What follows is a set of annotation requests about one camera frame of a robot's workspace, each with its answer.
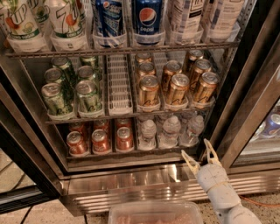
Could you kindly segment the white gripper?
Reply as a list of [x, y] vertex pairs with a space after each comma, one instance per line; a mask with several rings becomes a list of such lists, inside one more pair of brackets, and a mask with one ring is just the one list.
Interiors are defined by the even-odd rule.
[[228, 210], [241, 203], [235, 189], [230, 184], [225, 169], [217, 156], [211, 143], [204, 139], [206, 146], [207, 164], [200, 168], [200, 164], [189, 156], [184, 150], [181, 155], [197, 182], [207, 194], [215, 211]]

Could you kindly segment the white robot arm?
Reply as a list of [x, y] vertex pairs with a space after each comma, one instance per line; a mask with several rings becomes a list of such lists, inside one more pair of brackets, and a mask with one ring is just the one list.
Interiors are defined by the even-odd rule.
[[208, 196], [220, 224], [262, 224], [257, 216], [242, 204], [211, 143], [204, 139], [204, 144], [207, 158], [205, 165], [200, 165], [184, 150], [181, 155]]

